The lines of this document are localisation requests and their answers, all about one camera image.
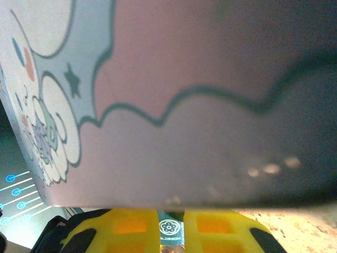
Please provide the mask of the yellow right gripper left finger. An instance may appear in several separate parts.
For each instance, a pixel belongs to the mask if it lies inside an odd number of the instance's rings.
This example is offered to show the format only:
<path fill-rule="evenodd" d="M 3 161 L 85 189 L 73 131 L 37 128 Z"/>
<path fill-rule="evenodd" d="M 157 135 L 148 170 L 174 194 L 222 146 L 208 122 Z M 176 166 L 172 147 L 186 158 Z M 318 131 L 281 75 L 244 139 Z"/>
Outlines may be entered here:
<path fill-rule="evenodd" d="M 65 239 L 65 250 L 74 238 L 87 235 L 93 229 L 86 252 L 159 252 L 160 231 L 154 209 L 112 209 L 107 213 L 82 221 Z"/>

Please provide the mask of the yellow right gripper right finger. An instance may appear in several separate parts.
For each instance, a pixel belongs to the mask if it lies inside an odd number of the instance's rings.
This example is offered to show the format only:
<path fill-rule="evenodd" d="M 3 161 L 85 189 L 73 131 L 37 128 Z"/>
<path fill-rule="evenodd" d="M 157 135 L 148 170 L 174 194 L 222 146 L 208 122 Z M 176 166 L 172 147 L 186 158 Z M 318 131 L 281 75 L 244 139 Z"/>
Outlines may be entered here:
<path fill-rule="evenodd" d="M 286 252 L 268 228 L 232 210 L 184 212 L 186 252 Z"/>

